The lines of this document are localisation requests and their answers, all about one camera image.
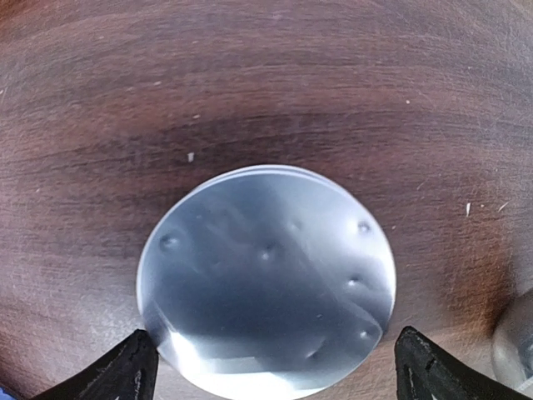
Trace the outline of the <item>clear plastic lid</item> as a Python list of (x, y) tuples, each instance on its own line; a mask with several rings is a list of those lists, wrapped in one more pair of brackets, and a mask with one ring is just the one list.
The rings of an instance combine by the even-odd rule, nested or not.
[(137, 305), (159, 354), (225, 399), (299, 399), (353, 373), (396, 301), (390, 244), (322, 175), (285, 165), (199, 185), (151, 232)]

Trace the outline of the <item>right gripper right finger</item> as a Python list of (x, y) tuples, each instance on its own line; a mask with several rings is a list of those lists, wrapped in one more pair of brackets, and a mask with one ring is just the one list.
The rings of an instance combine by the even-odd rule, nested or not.
[(516, 391), (467, 367), (411, 326), (396, 340), (398, 399), (515, 399)]

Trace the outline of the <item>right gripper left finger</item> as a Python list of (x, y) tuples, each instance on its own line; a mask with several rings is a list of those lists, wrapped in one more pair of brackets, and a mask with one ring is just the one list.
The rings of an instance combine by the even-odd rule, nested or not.
[(152, 400), (159, 355), (147, 331), (136, 330), (94, 363), (34, 400)]

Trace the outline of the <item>metal scoop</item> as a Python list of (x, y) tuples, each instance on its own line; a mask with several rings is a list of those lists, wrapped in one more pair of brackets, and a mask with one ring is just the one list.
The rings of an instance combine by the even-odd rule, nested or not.
[(492, 335), (496, 380), (532, 398), (532, 290), (517, 297), (501, 314)]

